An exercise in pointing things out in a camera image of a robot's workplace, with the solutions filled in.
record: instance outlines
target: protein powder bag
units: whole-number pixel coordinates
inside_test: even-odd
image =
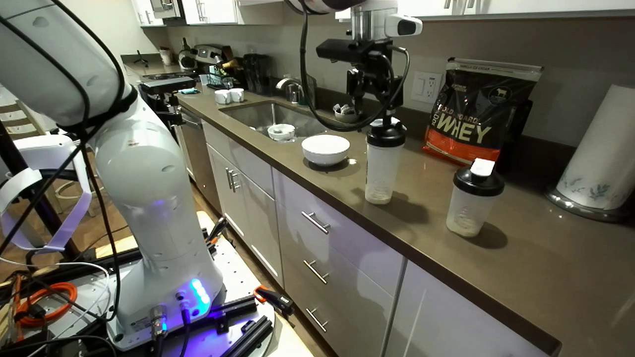
[[[542,66],[450,58],[446,81],[424,131],[424,151],[452,161],[498,161],[520,135]]]

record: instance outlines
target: shaker bottle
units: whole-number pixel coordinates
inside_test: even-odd
[[[393,196],[399,159],[405,145],[405,125],[397,117],[389,123],[375,119],[367,137],[365,200],[387,204]]]
[[[476,159],[454,175],[446,228],[458,236],[478,236],[504,183],[494,173],[494,161]]]

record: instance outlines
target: faucet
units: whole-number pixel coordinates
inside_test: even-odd
[[[288,87],[288,101],[292,101],[292,105],[311,105],[315,107],[315,77],[305,75],[307,81],[307,93],[301,87],[299,79],[292,79],[290,75],[284,75],[278,83],[276,89],[282,91],[284,87]]]

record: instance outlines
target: floor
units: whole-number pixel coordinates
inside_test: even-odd
[[[216,212],[212,212],[208,208],[208,204],[204,202],[204,198],[198,194],[198,190],[194,186],[192,186],[192,190],[194,190],[196,208],[206,210],[216,220]],[[77,188],[73,183],[67,183],[67,181],[57,181],[47,192],[49,202],[53,204],[53,208],[59,216],[69,212],[69,208],[73,204],[73,200],[71,200],[73,194],[77,194]],[[18,202],[10,208],[10,212],[14,212],[18,216],[24,210],[24,206],[26,206],[26,202]],[[131,236],[123,216],[119,214],[119,210],[111,202],[105,202],[105,212],[109,216],[115,240]],[[38,232],[45,232],[41,220],[36,214],[30,214],[28,224],[30,224],[30,236],[34,236],[34,238],[41,236]],[[250,270],[256,274],[256,278],[264,286],[276,288],[276,282],[264,272],[264,268],[254,260],[254,256],[246,250],[246,246],[230,230],[226,230],[226,238],[234,242],[238,254],[250,266]],[[93,204],[91,204],[91,214],[85,216],[83,222],[79,224],[79,228],[73,236],[73,242],[79,248],[79,252],[87,252],[91,248],[107,244],[107,232],[103,226],[103,218],[101,218],[101,210],[99,210],[97,200],[93,200]],[[22,264],[24,252],[10,246],[2,254],[2,258],[12,260],[16,264]],[[36,256],[34,264],[41,266],[41,268],[49,268],[49,266],[55,266],[55,262],[59,258],[61,258],[59,254]],[[0,282],[6,284],[10,274],[14,274],[16,270],[20,270],[20,266],[0,262]],[[303,317],[297,319],[297,315],[292,315],[290,323],[293,325],[299,339],[307,345],[307,349],[315,357],[333,355],[329,351],[329,347],[323,343],[323,339],[317,335],[317,331],[313,331],[313,327]]]

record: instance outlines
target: paper towel roll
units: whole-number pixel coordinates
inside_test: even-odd
[[[611,85],[557,183],[569,200],[617,210],[635,186],[635,87]]]

